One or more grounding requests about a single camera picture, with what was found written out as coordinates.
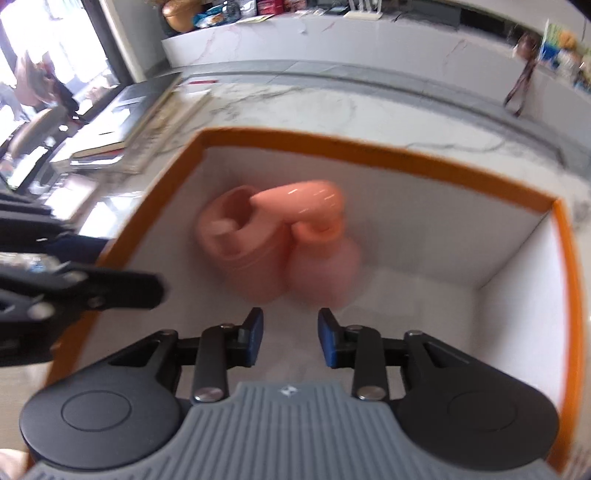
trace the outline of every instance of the pink pump nozzle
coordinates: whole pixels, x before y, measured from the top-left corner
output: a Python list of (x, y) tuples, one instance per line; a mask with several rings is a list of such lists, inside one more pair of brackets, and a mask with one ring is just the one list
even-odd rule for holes
[(283, 185), (251, 197), (251, 203), (286, 223), (307, 222), (315, 230), (329, 229), (343, 215), (345, 199), (339, 188), (324, 180)]
[(333, 253), (345, 233), (345, 198), (329, 181), (302, 181), (265, 190), (253, 195), (251, 203), (293, 223), (296, 240), (322, 257)]

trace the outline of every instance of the black device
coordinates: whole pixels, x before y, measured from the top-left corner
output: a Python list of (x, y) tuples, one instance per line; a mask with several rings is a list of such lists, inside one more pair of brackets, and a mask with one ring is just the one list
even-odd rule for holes
[[(35, 275), (0, 269), (0, 365), (46, 360), (84, 310), (164, 297), (151, 274)], [(550, 400), (423, 332), (382, 338), (321, 309), (319, 347), (328, 367), (353, 369), (350, 395), (331, 381), (245, 382), (230, 395), (226, 371), (255, 365), (263, 322), (253, 308), (200, 338), (161, 330), (41, 390), (20, 420), (37, 461), (25, 478), (557, 478), (543, 461), (558, 431)], [(194, 365), (190, 398), (175, 395), (183, 365)], [(403, 398), (390, 399), (388, 366)]]

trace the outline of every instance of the pink plastic bottle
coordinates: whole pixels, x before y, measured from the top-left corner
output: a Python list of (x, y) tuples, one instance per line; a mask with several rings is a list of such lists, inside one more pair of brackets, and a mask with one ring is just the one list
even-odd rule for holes
[(258, 192), (242, 186), (214, 200), (199, 215), (196, 236), (230, 286), (262, 304), (287, 291), (285, 269), (293, 239), (278, 216), (250, 203)]
[(296, 245), (287, 278), (295, 293), (312, 306), (344, 306), (359, 274), (361, 252), (345, 237), (339, 188), (328, 181), (305, 181), (265, 190), (251, 203), (292, 223)]

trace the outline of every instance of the stack of books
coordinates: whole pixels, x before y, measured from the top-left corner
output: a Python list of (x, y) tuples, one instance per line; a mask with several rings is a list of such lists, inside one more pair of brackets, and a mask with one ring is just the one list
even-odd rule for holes
[(180, 80), (170, 74), (125, 88), (71, 139), (68, 170), (142, 172), (208, 97), (209, 90), (175, 92)]

